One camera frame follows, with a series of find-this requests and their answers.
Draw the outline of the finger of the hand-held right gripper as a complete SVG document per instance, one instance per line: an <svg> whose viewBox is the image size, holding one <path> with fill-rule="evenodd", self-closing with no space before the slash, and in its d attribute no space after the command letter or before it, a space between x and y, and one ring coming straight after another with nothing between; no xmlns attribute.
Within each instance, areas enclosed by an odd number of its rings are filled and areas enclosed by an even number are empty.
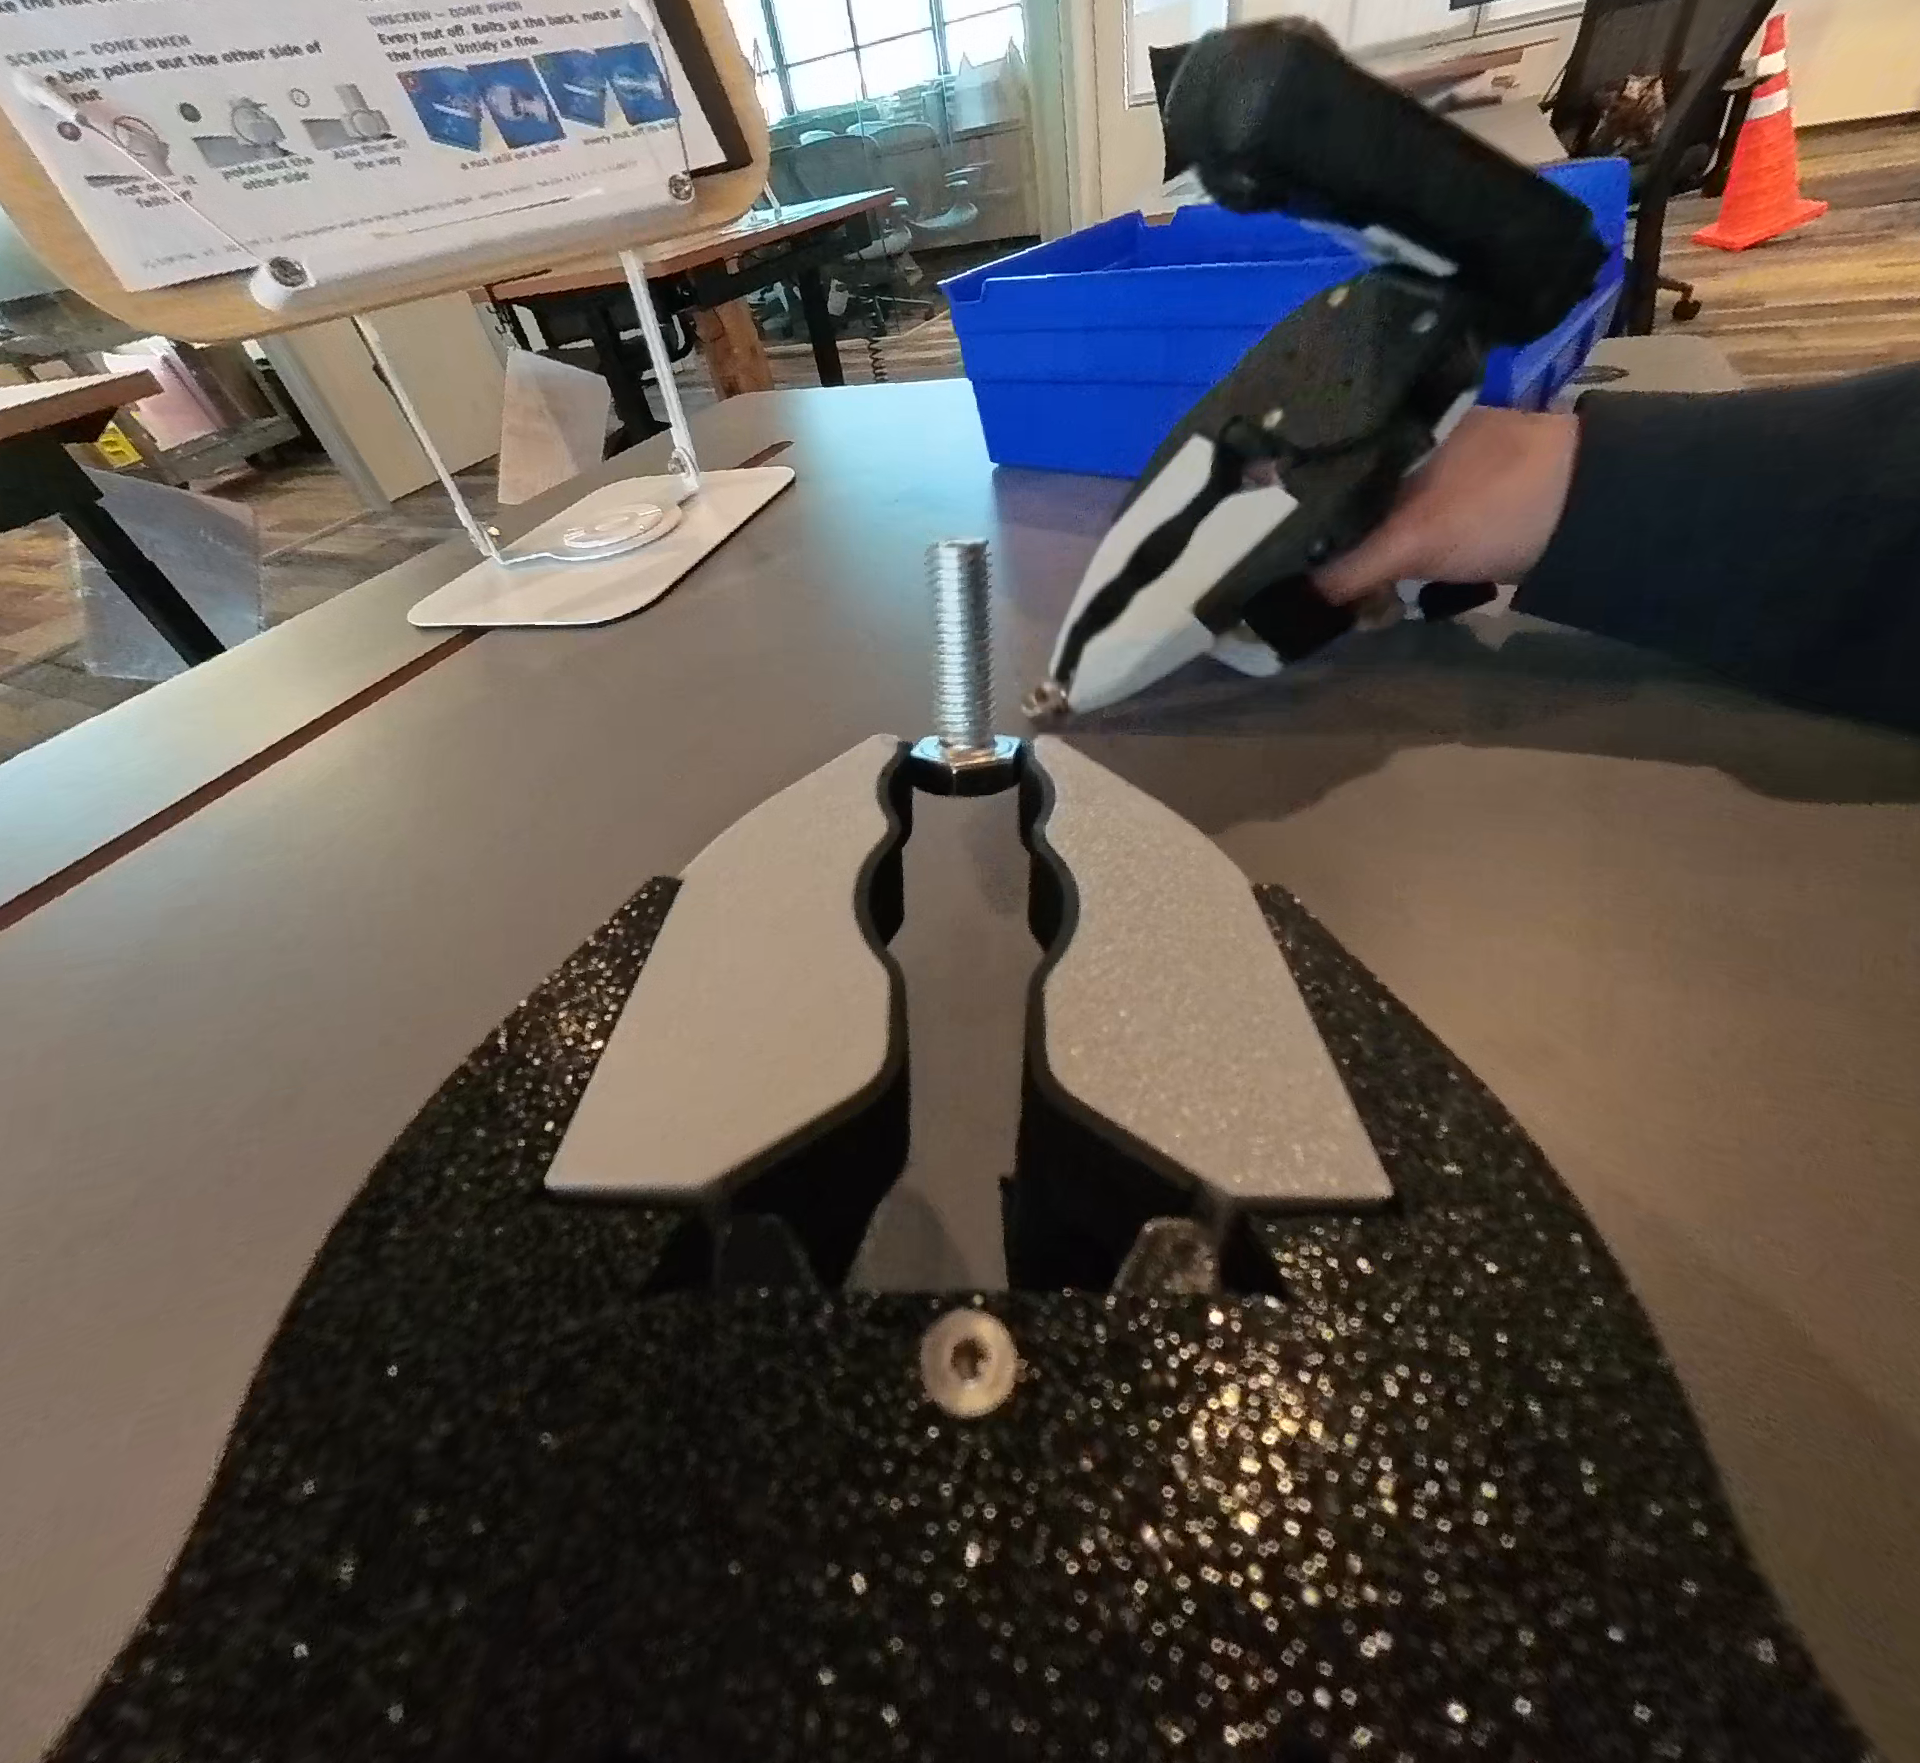
<svg viewBox="0 0 1920 1763"><path fill-rule="evenodd" d="M1299 510L1287 489L1239 490L1177 537L1167 561L1148 540L1084 593L1054 649L1054 710L1086 716L1142 693L1213 648L1198 608Z"/></svg>
<svg viewBox="0 0 1920 1763"><path fill-rule="evenodd" d="M1077 599L1088 593L1088 588L1099 585L1116 567L1124 567L1126 558L1140 546L1140 540L1148 540L1148 561L1167 561L1172 557L1174 540L1177 537L1191 534L1208 508L1216 506L1235 492L1252 490L1242 483L1244 468L1246 460L1227 442L1191 434L1175 453L1164 457L1159 468L1140 481L1140 489L1132 500L1121 508L1114 526L1105 531L1092 552L1088 570L1079 583L1079 588L1074 593L1057 641L1049 655L1047 679L1054 681L1054 649L1069 624L1069 616ZM1200 617L1206 624L1213 624L1213 648L1215 641L1228 630L1227 603L1222 603L1221 596L1228 586L1228 579L1240 568L1240 565L1232 568L1225 579L1225 585L1208 595L1198 608Z"/></svg>

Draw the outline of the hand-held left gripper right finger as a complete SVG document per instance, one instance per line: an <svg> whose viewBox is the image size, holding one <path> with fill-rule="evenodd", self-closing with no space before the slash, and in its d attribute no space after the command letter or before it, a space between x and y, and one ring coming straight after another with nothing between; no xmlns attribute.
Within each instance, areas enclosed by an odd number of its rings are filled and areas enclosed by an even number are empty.
<svg viewBox="0 0 1920 1763"><path fill-rule="evenodd" d="M1242 869L1063 739L1033 743L1029 769L1029 853L1063 890L1036 981L1041 1085L1219 1216L1390 1205Z"/></svg>

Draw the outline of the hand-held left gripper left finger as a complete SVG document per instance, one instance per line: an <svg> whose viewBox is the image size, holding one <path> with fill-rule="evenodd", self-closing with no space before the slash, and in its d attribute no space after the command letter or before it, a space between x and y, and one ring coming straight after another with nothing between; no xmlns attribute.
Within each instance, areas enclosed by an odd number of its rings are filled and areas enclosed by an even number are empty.
<svg viewBox="0 0 1920 1763"><path fill-rule="evenodd" d="M681 869L550 1195L712 1209L884 1091L899 971L871 888L902 845L902 759L898 739L855 743Z"/></svg>

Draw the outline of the silver hex bolt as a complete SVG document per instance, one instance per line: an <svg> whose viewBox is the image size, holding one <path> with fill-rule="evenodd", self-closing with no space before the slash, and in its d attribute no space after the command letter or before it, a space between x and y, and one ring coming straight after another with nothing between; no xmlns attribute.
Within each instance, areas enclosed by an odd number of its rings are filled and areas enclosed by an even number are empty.
<svg viewBox="0 0 1920 1763"><path fill-rule="evenodd" d="M993 562L987 539L944 539L925 554L931 596L931 730L907 746L919 791L991 797L1021 783L1022 743L998 730Z"/></svg>

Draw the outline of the person's right forearm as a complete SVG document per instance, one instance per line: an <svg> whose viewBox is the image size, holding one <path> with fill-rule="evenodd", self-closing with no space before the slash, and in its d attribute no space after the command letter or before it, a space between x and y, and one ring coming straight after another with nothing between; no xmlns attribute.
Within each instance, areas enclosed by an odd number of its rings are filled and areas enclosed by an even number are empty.
<svg viewBox="0 0 1920 1763"><path fill-rule="evenodd" d="M1576 407L1513 609L1773 699L1919 729L1919 370Z"/></svg>

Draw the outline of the person's right hand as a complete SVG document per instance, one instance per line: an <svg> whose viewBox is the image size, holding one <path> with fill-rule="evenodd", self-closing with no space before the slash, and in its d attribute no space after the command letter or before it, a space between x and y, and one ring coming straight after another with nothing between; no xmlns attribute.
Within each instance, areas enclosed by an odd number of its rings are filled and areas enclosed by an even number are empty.
<svg viewBox="0 0 1920 1763"><path fill-rule="evenodd" d="M1405 583L1517 585L1563 516L1580 432L1576 414L1469 407L1379 526L1317 568L1314 586L1360 606Z"/></svg>

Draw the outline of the blue plastic bin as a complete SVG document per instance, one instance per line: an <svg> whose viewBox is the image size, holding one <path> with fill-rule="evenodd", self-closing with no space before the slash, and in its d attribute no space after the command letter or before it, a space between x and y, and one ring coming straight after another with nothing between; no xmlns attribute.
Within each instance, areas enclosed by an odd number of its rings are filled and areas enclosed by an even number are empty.
<svg viewBox="0 0 1920 1763"><path fill-rule="evenodd" d="M1386 324L1412 304L1333 311L1372 262L1356 233L1283 214L1188 205L1126 214L953 276L949 309L996 466L1134 480L1177 422L1294 311L1377 376Z"/></svg>

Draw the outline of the orange traffic cone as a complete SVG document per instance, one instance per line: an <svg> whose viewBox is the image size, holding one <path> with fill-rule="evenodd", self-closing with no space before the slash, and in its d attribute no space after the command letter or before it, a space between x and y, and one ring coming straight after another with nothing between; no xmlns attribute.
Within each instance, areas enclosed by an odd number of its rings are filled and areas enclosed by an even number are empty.
<svg viewBox="0 0 1920 1763"><path fill-rule="evenodd" d="M1734 145L1716 217L1692 236L1699 246L1743 253L1819 222L1830 205L1801 190L1792 113L1789 16L1765 24L1755 88Z"/></svg>

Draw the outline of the black mesh office chair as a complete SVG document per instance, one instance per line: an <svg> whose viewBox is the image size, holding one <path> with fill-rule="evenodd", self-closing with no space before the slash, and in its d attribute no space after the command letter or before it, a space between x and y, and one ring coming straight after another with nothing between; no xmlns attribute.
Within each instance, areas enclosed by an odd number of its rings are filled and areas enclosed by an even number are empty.
<svg viewBox="0 0 1920 1763"><path fill-rule="evenodd" d="M1664 292L1674 321L1699 314L1692 283L1664 273L1669 207L1729 187L1762 83L1747 52L1778 2L1586 0L1544 113L1570 158L1628 166L1617 336L1649 334Z"/></svg>

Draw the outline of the clear acrylic sign stand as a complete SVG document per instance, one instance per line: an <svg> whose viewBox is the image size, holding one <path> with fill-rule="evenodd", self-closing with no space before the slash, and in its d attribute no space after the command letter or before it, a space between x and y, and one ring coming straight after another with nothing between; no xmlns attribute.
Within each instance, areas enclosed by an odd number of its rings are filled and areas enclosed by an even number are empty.
<svg viewBox="0 0 1920 1763"><path fill-rule="evenodd" d="M618 475L520 537L507 539L475 513L371 317L358 313L352 322L478 552L467 574L410 611L410 624L419 630L594 628L637 616L797 480L791 466L774 461L707 470L693 451L677 387L663 376L668 470Z"/></svg>

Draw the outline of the wooden desk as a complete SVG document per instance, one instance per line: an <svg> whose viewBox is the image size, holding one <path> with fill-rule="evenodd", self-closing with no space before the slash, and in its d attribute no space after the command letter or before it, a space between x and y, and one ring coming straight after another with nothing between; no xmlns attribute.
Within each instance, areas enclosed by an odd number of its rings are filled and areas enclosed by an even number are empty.
<svg viewBox="0 0 1920 1763"><path fill-rule="evenodd" d="M60 518L132 608L188 667L227 648L110 513L72 446L93 444L128 406L158 395L145 372L3 387L3 533Z"/></svg>
<svg viewBox="0 0 1920 1763"><path fill-rule="evenodd" d="M799 302L819 384L847 382L838 322L830 311L830 273L877 240L888 192L858 192L760 210L716 232L642 250L642 273L666 349L650 350L630 336L637 309L628 275L616 261L549 267L530 276L484 285L489 307L509 343L526 350L540 343L556 353L592 353L612 387L618 430L609 450L621 451L663 432L652 392L675 360L696 350L709 360L709 384L722 400L774 387L773 365L747 300L783 291Z"/></svg>

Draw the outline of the instruction sign board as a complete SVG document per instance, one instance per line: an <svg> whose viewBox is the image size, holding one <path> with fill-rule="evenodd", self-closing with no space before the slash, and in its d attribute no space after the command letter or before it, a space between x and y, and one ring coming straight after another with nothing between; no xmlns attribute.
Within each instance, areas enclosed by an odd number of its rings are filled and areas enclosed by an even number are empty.
<svg viewBox="0 0 1920 1763"><path fill-rule="evenodd" d="M724 0L3 0L5 217L137 334L230 343L732 222Z"/></svg>

